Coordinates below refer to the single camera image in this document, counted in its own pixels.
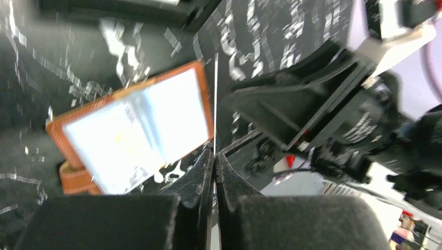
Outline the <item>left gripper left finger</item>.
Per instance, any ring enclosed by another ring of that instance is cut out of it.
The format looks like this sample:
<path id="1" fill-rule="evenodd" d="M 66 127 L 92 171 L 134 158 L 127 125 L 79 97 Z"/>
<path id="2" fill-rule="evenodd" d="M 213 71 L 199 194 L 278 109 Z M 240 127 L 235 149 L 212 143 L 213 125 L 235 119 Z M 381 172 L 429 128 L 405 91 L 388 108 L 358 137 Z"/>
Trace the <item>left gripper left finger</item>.
<path id="1" fill-rule="evenodd" d="M 46 201 L 16 249 L 209 249 L 214 154 L 152 195 L 76 195 Z"/>

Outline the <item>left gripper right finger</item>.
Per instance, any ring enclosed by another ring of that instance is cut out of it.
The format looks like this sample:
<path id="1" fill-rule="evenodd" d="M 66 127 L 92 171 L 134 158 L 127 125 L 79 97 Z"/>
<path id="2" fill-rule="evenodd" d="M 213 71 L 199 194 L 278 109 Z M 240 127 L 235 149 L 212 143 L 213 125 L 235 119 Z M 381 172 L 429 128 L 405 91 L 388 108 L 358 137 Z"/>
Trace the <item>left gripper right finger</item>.
<path id="1" fill-rule="evenodd" d="M 226 156 L 214 161 L 221 249 L 389 249 L 373 209 L 355 196 L 265 196 Z"/>

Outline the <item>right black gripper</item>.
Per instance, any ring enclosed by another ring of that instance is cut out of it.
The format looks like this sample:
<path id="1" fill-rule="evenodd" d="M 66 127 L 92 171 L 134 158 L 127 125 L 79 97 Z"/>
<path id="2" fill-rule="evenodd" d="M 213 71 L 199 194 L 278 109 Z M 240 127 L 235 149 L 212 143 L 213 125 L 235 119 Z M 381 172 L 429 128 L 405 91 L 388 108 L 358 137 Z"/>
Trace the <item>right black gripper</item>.
<path id="1" fill-rule="evenodd" d="M 392 171 L 387 181 L 406 202 L 440 211 L 441 106 L 409 120 L 399 111 L 394 74 L 383 72 L 361 86 L 375 68 L 368 57 L 328 40 L 293 66 L 232 84 L 222 104 L 283 150 L 302 138 L 314 145 L 325 128 L 313 167 L 354 177 L 379 163 Z"/>

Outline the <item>white magnetic stripe card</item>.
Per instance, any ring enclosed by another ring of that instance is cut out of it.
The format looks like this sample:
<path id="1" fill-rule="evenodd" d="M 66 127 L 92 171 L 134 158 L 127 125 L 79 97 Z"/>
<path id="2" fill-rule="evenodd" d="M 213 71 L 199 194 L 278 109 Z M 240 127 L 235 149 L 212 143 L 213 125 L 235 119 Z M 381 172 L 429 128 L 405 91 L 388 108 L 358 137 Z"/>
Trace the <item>white magnetic stripe card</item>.
<path id="1" fill-rule="evenodd" d="M 217 104 L 218 104 L 218 66 L 219 53 L 215 53 L 214 57 L 214 138 L 213 138 L 213 153 L 217 152 Z"/>

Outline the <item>brown leather card holder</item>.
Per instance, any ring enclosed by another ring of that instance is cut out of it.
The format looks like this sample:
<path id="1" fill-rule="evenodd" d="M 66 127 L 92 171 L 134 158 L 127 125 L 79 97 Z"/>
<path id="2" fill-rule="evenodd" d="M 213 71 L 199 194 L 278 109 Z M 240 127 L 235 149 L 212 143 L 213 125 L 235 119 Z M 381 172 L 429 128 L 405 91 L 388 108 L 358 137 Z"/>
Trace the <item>brown leather card holder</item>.
<path id="1" fill-rule="evenodd" d="M 55 117 L 65 194 L 127 194 L 211 140 L 205 69 L 192 61 Z"/>

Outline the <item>white gold VIP card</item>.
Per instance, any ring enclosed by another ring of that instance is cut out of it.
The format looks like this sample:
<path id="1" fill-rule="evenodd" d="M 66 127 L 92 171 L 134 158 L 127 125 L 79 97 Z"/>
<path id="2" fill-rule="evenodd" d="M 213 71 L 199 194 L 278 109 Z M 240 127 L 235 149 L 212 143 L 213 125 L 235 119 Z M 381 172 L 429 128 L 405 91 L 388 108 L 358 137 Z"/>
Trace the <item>white gold VIP card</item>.
<path id="1" fill-rule="evenodd" d="M 127 194 L 165 165 L 130 101 L 93 111 L 63 132 L 104 194 Z"/>

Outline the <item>black card tray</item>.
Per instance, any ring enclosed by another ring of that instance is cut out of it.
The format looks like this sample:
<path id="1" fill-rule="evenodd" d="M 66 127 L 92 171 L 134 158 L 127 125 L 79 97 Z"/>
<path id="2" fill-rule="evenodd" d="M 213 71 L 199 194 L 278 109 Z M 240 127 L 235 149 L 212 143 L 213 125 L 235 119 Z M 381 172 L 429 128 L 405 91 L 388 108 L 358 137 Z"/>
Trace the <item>black card tray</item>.
<path id="1" fill-rule="evenodd" d="M 154 24 L 196 33 L 220 1 L 37 1 L 42 16 L 68 20 L 101 18 Z"/>

